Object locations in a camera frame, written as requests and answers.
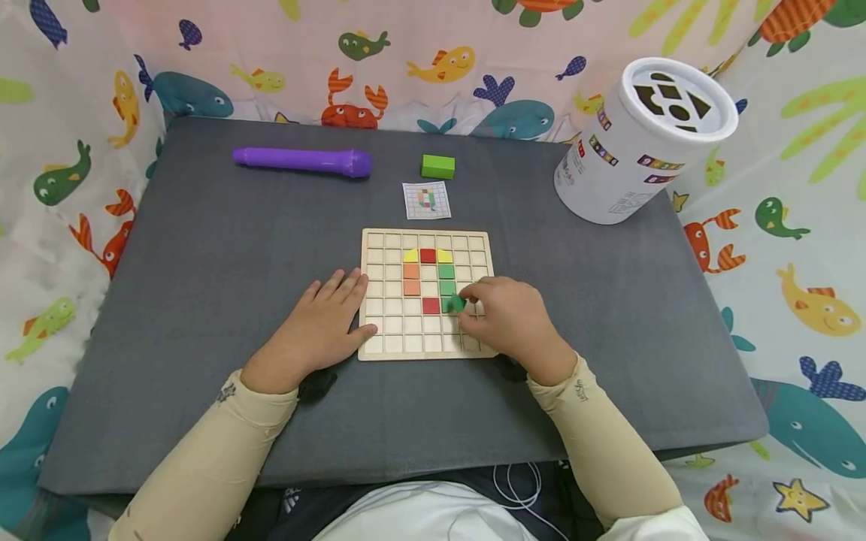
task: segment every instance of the green seaweed print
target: green seaweed print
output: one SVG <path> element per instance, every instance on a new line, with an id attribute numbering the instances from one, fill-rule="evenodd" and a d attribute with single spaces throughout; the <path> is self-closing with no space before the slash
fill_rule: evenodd
<path id="1" fill-rule="evenodd" d="M 791 119 L 831 104 L 842 104 L 842 107 L 803 130 L 782 151 L 782 160 L 797 156 L 845 120 L 866 113 L 866 77 L 832 82 L 802 93 L 782 107 L 781 116 L 783 119 Z M 809 177 L 809 184 L 816 184 L 827 178 L 865 139 L 866 114 L 863 114 L 830 153 L 824 156 Z M 857 198 L 866 201 L 866 170 L 860 176 L 856 194 Z"/>
<path id="2" fill-rule="evenodd" d="M 637 19 L 635 19 L 631 24 L 629 35 L 631 37 L 639 37 L 640 35 L 643 35 L 681 1 L 682 0 L 653 0 L 653 2 L 647 6 L 647 9 L 641 12 L 641 14 L 637 16 Z M 684 38 L 691 30 L 692 25 L 695 24 L 695 20 L 697 20 L 698 16 L 708 3 L 709 0 L 691 0 L 686 10 L 682 12 L 680 18 L 676 20 L 676 23 L 674 23 L 674 28 L 672 28 L 668 33 L 668 37 L 665 38 L 664 43 L 662 44 L 663 55 L 672 55 L 674 51 L 676 51 L 676 48 L 678 48 L 680 43 L 682 43 L 682 38 Z M 721 41 L 721 38 L 725 35 L 725 32 L 727 32 L 727 26 L 730 24 L 731 17 L 737 10 L 737 5 L 739 3 L 740 0 L 719 1 L 719 9 L 715 14 L 715 23 L 713 24 L 713 28 L 710 30 L 709 37 L 707 38 L 707 43 L 709 45 L 714 46 Z"/>

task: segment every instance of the yellow starfish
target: yellow starfish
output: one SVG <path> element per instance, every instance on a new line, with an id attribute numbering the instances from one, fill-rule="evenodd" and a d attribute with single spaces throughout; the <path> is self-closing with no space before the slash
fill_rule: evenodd
<path id="1" fill-rule="evenodd" d="M 781 115 L 783 119 L 790 119 L 831 104 L 842 104 L 842 107 L 803 130 L 785 147 L 781 159 L 793 158 L 845 120 L 866 113 L 866 77 L 833 82 L 802 93 L 782 107 Z M 809 183 L 815 184 L 827 178 L 865 139 L 866 114 L 861 116 L 830 153 L 824 156 L 809 177 Z M 856 193 L 858 198 L 866 200 L 866 171 L 860 176 Z"/>
<path id="2" fill-rule="evenodd" d="M 800 518 L 811 524 L 811 516 L 814 512 L 830 508 L 830 503 L 826 499 L 806 490 L 802 480 L 792 479 L 790 485 L 774 482 L 772 487 L 782 495 L 782 499 L 776 505 L 776 512 L 794 511 Z"/>

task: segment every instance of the arm sleeve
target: arm sleeve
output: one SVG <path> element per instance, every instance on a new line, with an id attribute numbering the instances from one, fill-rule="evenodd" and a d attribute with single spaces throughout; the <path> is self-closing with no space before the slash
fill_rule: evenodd
<path id="1" fill-rule="evenodd" d="M 668 472 L 598 386 L 580 355 L 564 382 L 543 387 L 530 379 L 528 385 L 559 430 L 574 479 L 605 528 L 620 518 L 682 506 Z"/>
<path id="2" fill-rule="evenodd" d="M 151 473 L 109 541 L 217 541 L 236 522 L 298 391 L 262 395 L 229 376 L 216 402 Z"/>

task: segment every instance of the red wooden block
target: red wooden block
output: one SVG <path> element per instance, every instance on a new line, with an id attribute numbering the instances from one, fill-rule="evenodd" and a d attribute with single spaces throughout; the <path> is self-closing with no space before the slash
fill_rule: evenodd
<path id="1" fill-rule="evenodd" d="M 422 263 L 436 263 L 436 250 L 432 248 L 421 248 Z"/>

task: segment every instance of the green fish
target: green fish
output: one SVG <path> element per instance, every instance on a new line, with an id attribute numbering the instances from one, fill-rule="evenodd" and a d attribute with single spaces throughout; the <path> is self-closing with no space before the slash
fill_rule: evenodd
<path id="1" fill-rule="evenodd" d="M 33 181 L 33 193 L 42 204 L 53 207 L 78 188 L 90 173 L 90 145 L 78 140 L 78 163 L 45 166 L 45 172 Z"/>
<path id="2" fill-rule="evenodd" d="M 782 220 L 788 217 L 788 208 L 782 206 L 782 202 L 778 197 L 768 197 L 758 204 L 755 209 L 755 222 L 758 227 L 764 229 L 767 233 L 783 239 L 794 237 L 795 241 L 803 238 L 803 235 L 811 233 L 810 229 L 788 229 L 782 224 Z"/>
<path id="3" fill-rule="evenodd" d="M 24 81 L 0 77 L 0 103 L 25 103 L 33 99 L 33 87 Z"/>
<path id="4" fill-rule="evenodd" d="M 33 355 L 52 334 L 62 331 L 75 317 L 75 304 L 69 297 L 60 297 L 41 316 L 24 322 L 24 341 L 6 354 L 6 360 L 24 364 L 24 359 Z"/>
<path id="5" fill-rule="evenodd" d="M 391 42 L 385 39 L 387 37 L 388 33 L 382 32 L 377 42 L 371 42 L 367 34 L 360 30 L 357 33 L 346 32 L 339 37 L 337 46 L 344 55 L 354 61 L 359 61 L 364 60 L 367 56 L 378 55 L 385 46 L 391 45 Z"/>

